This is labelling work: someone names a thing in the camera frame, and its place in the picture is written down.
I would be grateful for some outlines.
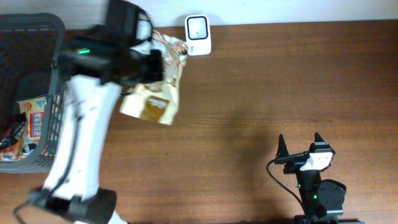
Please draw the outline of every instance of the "black cable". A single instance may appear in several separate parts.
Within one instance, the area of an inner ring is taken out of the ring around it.
[[[74,100],[76,102],[78,102],[78,98],[76,96],[74,96]],[[75,157],[75,151],[76,151],[76,144],[77,144],[77,136],[79,133],[79,127],[80,127],[80,120],[82,119],[82,117],[79,115],[79,104],[77,103],[77,106],[75,108],[75,118],[76,118],[76,128],[75,128],[75,135],[73,137],[73,142],[72,142],[72,150],[70,152],[70,158],[67,164],[67,167],[65,168],[61,178],[59,178],[57,184],[55,185],[55,187],[49,192],[49,193],[45,193],[42,194],[38,199],[34,200],[34,201],[30,201],[30,200],[26,200],[24,203],[18,205],[13,211],[12,214],[14,215],[14,218],[18,221],[19,224],[25,224],[26,222],[23,221],[23,219],[19,216],[18,211],[23,209],[24,207],[30,205],[30,204],[34,204],[36,203],[36,201],[42,200],[43,198],[47,198],[49,199],[54,192],[59,189],[61,187],[61,185],[65,182],[65,180],[67,179],[70,169],[72,167],[73,164],[73,160]]]
[[[269,163],[267,164],[267,173],[268,173],[268,175],[272,178],[272,180],[274,180],[277,184],[279,184],[279,186],[281,186],[283,189],[285,189],[285,190],[288,191],[291,195],[293,195],[294,198],[296,198],[296,200],[299,202],[301,208],[303,209],[303,212],[304,212],[305,218],[307,219],[308,224],[311,224],[310,219],[308,218],[308,215],[307,215],[307,213],[305,212],[303,202],[301,202],[301,200],[299,199],[299,197],[298,197],[295,193],[293,193],[290,189],[288,189],[287,187],[285,187],[285,185],[283,185],[281,182],[279,182],[279,180],[277,180],[277,179],[271,174],[271,172],[269,171],[269,166],[270,166],[272,163],[274,163],[274,162],[275,162],[275,159],[269,161]]]

